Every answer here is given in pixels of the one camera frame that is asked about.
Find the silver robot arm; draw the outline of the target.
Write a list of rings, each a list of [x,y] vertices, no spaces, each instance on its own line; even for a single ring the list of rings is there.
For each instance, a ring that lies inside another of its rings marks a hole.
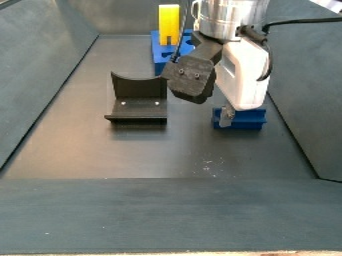
[[[195,0],[194,29],[222,44],[217,81],[227,104],[213,109],[217,129],[261,130],[266,123],[264,101],[272,74],[268,39],[257,32],[270,0]]]

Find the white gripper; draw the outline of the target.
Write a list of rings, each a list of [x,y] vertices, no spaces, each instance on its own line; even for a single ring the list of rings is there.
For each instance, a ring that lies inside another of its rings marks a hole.
[[[268,71],[269,54],[250,39],[223,45],[222,60],[215,66],[217,85],[230,104],[221,108],[219,127],[231,126],[237,111],[262,106],[270,78],[260,81]]]

